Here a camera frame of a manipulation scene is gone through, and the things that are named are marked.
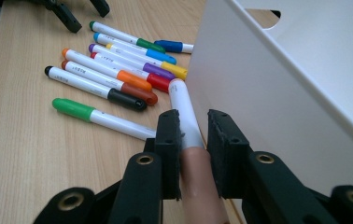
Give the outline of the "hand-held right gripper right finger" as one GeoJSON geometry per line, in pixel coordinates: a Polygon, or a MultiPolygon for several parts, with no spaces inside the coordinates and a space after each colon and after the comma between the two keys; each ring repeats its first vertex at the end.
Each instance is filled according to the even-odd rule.
{"type": "Polygon", "coordinates": [[[255,151],[231,116],[208,112],[208,144],[219,196],[240,199],[247,224],[337,224],[276,155],[255,151]]]}

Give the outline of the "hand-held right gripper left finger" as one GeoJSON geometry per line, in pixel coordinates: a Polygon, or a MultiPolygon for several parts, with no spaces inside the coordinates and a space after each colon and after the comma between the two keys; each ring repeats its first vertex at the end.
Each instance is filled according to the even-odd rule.
{"type": "Polygon", "coordinates": [[[107,224],[162,224],[163,202],[180,197],[179,114],[160,114],[146,149],[133,155],[120,182],[107,224]]]}

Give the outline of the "dark green marker pen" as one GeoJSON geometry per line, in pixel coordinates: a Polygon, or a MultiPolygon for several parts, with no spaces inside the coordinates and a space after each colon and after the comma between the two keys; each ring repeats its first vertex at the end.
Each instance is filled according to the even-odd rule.
{"type": "Polygon", "coordinates": [[[117,39],[120,39],[124,42],[128,42],[130,44],[134,44],[136,46],[145,48],[145,49],[153,49],[161,53],[165,53],[165,49],[159,45],[156,45],[152,42],[149,42],[143,38],[138,38],[133,35],[129,35],[127,33],[124,33],[122,31],[119,31],[117,29],[114,29],[110,26],[104,25],[98,21],[91,21],[89,23],[89,26],[92,31],[95,31],[97,33],[101,33],[104,35],[110,35],[113,37],[116,37],[117,39]]]}

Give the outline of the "light blue marker pen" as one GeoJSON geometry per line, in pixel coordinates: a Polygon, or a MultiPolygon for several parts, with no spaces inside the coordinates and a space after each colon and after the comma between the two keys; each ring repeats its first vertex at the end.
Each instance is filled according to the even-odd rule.
{"type": "Polygon", "coordinates": [[[93,39],[95,42],[105,45],[106,47],[108,46],[108,44],[111,44],[112,46],[120,47],[121,49],[125,49],[136,55],[146,56],[161,62],[177,64],[177,60],[168,54],[156,51],[154,49],[145,49],[134,44],[122,41],[110,35],[94,33],[93,39]]]}

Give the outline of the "orange marker pen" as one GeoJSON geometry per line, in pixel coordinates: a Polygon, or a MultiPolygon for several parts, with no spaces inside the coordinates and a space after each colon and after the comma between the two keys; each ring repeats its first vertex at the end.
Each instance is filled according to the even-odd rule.
{"type": "Polygon", "coordinates": [[[116,78],[123,82],[133,85],[134,87],[144,90],[144,91],[152,91],[152,86],[146,80],[137,77],[133,74],[130,74],[124,70],[119,68],[112,68],[106,66],[105,64],[97,62],[95,59],[81,54],[72,49],[63,49],[62,55],[65,57],[66,60],[84,65],[89,67],[97,72],[103,73],[109,77],[116,78]]]}

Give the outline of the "purple marker pen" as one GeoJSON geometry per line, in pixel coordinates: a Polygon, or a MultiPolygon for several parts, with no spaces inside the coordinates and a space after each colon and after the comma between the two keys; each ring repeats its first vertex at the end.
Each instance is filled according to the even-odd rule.
{"type": "Polygon", "coordinates": [[[117,52],[113,52],[110,49],[106,49],[105,47],[102,47],[97,44],[90,44],[89,45],[89,52],[101,53],[104,56],[113,60],[114,62],[130,65],[136,69],[140,69],[140,70],[148,72],[148,73],[156,74],[160,77],[164,77],[169,80],[172,80],[176,77],[173,73],[171,73],[167,70],[164,70],[156,65],[153,65],[151,63],[144,63],[144,62],[138,61],[135,57],[131,57],[130,54],[123,54],[123,53],[119,54],[117,52]]]}

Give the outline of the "brown marker pen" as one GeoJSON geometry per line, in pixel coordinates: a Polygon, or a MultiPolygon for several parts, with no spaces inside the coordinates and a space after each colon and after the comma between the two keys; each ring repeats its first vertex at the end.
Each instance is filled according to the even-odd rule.
{"type": "Polygon", "coordinates": [[[152,91],[138,89],[137,87],[129,83],[123,82],[113,77],[109,77],[78,63],[64,60],[62,62],[62,69],[80,77],[87,78],[88,80],[94,81],[95,83],[105,85],[109,88],[116,89],[123,93],[127,93],[134,97],[142,99],[148,105],[155,105],[158,102],[157,95],[152,91]]]}

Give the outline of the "pink marker pen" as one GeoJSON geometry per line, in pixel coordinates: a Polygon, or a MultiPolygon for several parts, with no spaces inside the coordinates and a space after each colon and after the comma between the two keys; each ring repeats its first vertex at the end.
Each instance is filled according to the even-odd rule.
{"type": "Polygon", "coordinates": [[[187,224],[230,224],[185,82],[174,79],[169,85],[169,96],[171,107],[179,113],[182,135],[179,160],[185,221],[187,224]]]}

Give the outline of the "black marker pen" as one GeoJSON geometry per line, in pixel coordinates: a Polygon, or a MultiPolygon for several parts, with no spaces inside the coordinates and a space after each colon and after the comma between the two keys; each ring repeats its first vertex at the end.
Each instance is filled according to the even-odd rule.
{"type": "Polygon", "coordinates": [[[115,88],[110,88],[92,80],[88,80],[85,77],[72,74],[61,68],[47,66],[44,72],[45,75],[51,79],[107,99],[111,103],[124,106],[134,111],[144,111],[147,108],[146,102],[142,99],[118,91],[115,88]]]}

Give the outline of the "dark blue marker pen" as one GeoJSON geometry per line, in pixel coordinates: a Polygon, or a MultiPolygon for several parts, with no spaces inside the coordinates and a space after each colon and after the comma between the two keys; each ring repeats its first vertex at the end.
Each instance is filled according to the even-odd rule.
{"type": "Polygon", "coordinates": [[[164,40],[164,39],[156,40],[154,44],[158,46],[163,52],[191,54],[194,48],[193,44],[187,44],[180,41],[172,41],[172,40],[164,40]]]}

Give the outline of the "red marker pen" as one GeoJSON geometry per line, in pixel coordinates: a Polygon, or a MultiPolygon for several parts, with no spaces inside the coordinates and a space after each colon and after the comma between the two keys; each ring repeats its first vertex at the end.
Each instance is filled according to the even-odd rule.
{"type": "Polygon", "coordinates": [[[129,64],[115,61],[110,57],[107,57],[101,53],[92,52],[91,57],[103,64],[110,65],[112,67],[117,67],[118,69],[129,72],[135,75],[136,77],[140,77],[146,80],[148,83],[152,85],[153,88],[159,91],[168,92],[168,86],[169,86],[170,80],[165,77],[160,77],[156,74],[152,74],[152,73],[140,70],[138,68],[135,68],[129,64]]]}

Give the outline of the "white plastic bin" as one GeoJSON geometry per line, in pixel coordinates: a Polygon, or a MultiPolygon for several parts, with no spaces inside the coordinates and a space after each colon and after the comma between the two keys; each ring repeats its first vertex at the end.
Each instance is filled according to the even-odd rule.
{"type": "Polygon", "coordinates": [[[353,185],[353,0],[207,0],[187,85],[309,188],[353,185]]]}

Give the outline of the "light green marker pen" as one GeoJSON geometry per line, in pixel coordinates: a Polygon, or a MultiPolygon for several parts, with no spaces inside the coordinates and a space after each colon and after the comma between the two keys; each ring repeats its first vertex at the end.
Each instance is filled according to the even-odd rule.
{"type": "Polygon", "coordinates": [[[146,141],[154,138],[156,131],[141,124],[121,119],[119,117],[102,112],[92,106],[84,105],[69,99],[56,98],[52,101],[52,106],[61,113],[71,117],[95,123],[108,129],[124,133],[146,141]]]}

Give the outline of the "yellow marker pen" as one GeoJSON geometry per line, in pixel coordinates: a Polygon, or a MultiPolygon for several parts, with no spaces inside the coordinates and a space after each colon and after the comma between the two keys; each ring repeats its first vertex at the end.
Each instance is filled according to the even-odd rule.
{"type": "Polygon", "coordinates": [[[158,61],[156,59],[152,59],[146,56],[141,56],[141,55],[136,55],[134,53],[131,53],[125,49],[121,49],[120,47],[117,46],[112,46],[111,44],[108,44],[108,46],[106,47],[106,49],[110,49],[113,52],[117,52],[119,54],[130,54],[131,57],[135,57],[138,61],[144,62],[144,63],[151,63],[153,65],[156,65],[164,70],[167,70],[171,73],[173,73],[177,78],[186,79],[186,76],[188,74],[188,70],[186,68],[180,67],[178,65],[174,65],[171,63],[167,63],[167,62],[161,62],[158,61]]]}

